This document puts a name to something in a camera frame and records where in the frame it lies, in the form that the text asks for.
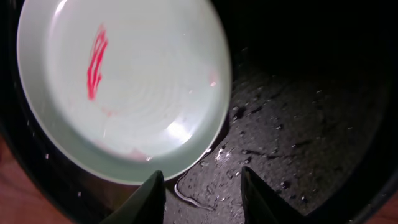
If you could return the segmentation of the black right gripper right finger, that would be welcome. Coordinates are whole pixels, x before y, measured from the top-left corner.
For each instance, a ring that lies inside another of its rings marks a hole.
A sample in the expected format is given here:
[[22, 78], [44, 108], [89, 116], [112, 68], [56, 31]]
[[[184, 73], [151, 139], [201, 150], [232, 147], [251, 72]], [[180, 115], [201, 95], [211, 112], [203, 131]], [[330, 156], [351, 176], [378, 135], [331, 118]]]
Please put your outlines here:
[[245, 224], [302, 224], [306, 218], [292, 208], [250, 167], [242, 167], [241, 199]]

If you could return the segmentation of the light green plate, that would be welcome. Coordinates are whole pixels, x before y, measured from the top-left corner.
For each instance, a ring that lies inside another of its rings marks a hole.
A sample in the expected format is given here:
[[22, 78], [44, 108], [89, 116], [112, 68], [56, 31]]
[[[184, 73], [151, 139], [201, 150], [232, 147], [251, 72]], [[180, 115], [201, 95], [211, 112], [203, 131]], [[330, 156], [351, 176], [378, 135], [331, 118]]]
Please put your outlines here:
[[111, 182], [180, 175], [226, 119], [231, 59], [210, 1], [26, 0], [16, 50], [45, 135]]

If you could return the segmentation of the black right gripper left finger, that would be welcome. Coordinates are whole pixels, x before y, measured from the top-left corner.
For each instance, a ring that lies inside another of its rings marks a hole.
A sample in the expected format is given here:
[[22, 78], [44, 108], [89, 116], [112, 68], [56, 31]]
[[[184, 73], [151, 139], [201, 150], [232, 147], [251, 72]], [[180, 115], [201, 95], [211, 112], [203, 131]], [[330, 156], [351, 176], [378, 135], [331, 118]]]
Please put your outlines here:
[[155, 171], [101, 224], [163, 224], [166, 203], [163, 173]]

